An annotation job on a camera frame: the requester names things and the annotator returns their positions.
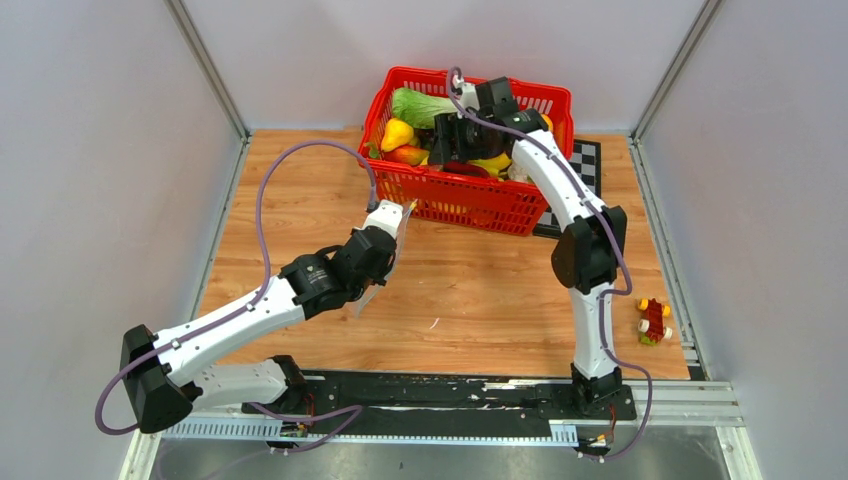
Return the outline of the white cauliflower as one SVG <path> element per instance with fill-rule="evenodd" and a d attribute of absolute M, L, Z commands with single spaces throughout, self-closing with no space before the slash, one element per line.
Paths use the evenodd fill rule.
<path fill-rule="evenodd" d="M 513 162 L 507 169 L 507 177 L 511 181 L 533 184 L 529 173 L 516 162 Z"/>

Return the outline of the yellow banana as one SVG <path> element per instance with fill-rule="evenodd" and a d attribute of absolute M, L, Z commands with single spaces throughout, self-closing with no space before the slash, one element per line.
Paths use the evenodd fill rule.
<path fill-rule="evenodd" d="M 507 171 L 512 165 L 512 160 L 505 153 L 502 153 L 497 157 L 489 159 L 469 160 L 468 163 L 484 169 L 490 177 L 506 178 L 508 176 Z"/>

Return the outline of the red plastic shopping basket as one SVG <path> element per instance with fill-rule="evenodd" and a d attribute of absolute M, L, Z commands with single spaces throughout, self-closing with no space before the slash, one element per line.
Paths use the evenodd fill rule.
<path fill-rule="evenodd" d="M 407 87 L 444 98 L 445 70 L 395 66 L 388 70 L 365 118 L 359 152 L 370 160 L 377 195 L 402 204 L 415 200 L 412 215 L 442 223 L 498 233 L 531 234 L 548 209 L 536 186 L 511 180 L 479 178 L 390 161 L 379 151 L 390 118 L 393 92 Z"/>

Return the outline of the red chili pepper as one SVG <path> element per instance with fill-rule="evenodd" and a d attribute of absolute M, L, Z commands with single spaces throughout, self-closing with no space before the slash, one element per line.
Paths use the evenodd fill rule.
<path fill-rule="evenodd" d="M 474 178 L 490 178 L 490 173 L 483 167 L 471 163 L 448 162 L 442 166 L 447 173 L 465 175 Z"/>

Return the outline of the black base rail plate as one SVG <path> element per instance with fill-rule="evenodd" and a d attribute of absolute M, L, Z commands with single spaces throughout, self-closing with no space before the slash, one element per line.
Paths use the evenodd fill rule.
<path fill-rule="evenodd" d="M 569 381 L 330 370 L 303 377 L 267 409 L 308 415 L 361 405 L 348 435 L 542 438 L 550 436 L 552 420 L 607 425 L 637 417 L 629 387 L 581 406 Z"/>

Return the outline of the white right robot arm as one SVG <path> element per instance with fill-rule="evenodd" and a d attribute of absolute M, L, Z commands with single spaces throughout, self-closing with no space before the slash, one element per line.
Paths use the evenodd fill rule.
<path fill-rule="evenodd" d="M 596 417 L 623 385 L 605 316 L 617 275 L 626 270 L 627 215 L 620 207 L 608 207 L 585 185 L 541 114 L 519 108 L 507 78 L 474 85 L 454 67 L 447 73 L 446 93 L 455 109 L 434 118 L 429 164 L 467 163 L 504 153 L 529 175 L 559 223 L 551 265 L 574 311 L 570 402 L 580 415 Z"/>

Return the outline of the white green napa cabbage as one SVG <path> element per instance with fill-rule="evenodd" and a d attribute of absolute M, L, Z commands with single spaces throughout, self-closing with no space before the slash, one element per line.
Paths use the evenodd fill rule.
<path fill-rule="evenodd" d="M 391 112 L 415 129 L 431 130 L 438 115 L 456 113 L 457 108 L 449 98 L 398 88 L 391 95 Z"/>

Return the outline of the red toy car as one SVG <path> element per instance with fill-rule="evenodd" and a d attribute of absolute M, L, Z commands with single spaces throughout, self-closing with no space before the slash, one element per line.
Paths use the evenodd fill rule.
<path fill-rule="evenodd" d="M 637 301 L 637 309 L 641 313 L 637 324 L 639 339 L 647 345 L 657 345 L 671 339 L 673 329 L 665 324 L 671 315 L 671 307 L 655 298 L 641 298 Z"/>

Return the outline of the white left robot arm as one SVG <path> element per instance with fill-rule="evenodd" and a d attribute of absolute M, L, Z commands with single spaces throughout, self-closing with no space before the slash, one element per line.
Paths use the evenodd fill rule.
<path fill-rule="evenodd" d="M 171 329 L 144 325 L 123 335 L 120 379 L 136 427 L 166 430 L 194 409 L 231 403 L 273 404 L 298 411 L 306 386 L 276 359 L 220 365 L 218 359 L 264 335 L 359 300 L 384 285 L 397 252 L 400 226 L 367 222 L 343 245 L 297 257 L 252 294 Z"/>

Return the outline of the clear zip top bag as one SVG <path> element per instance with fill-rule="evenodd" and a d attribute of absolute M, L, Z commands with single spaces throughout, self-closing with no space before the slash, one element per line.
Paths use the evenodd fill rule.
<path fill-rule="evenodd" d="M 368 286 L 361 298 L 358 299 L 355 303 L 355 306 L 352 308 L 353 316 L 355 318 L 359 318 L 362 315 L 363 311 L 368 306 L 368 304 L 377 296 L 378 293 L 383 290 L 383 288 L 388 283 L 389 279 L 391 278 L 392 274 L 396 269 L 396 264 L 399 260 L 399 257 L 403 252 L 405 245 L 405 237 L 406 233 L 403 238 L 395 240 L 396 246 L 394 253 L 390 256 L 388 265 L 380 273 L 379 281 L 374 281 L 371 286 Z"/>

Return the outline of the yellow pear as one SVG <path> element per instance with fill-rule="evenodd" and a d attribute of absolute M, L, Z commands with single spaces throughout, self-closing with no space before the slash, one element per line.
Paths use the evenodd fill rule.
<path fill-rule="evenodd" d="M 382 152 L 391 152 L 399 147 L 408 145 L 415 137 L 415 129 L 398 118 L 390 118 L 384 129 L 380 142 Z"/>

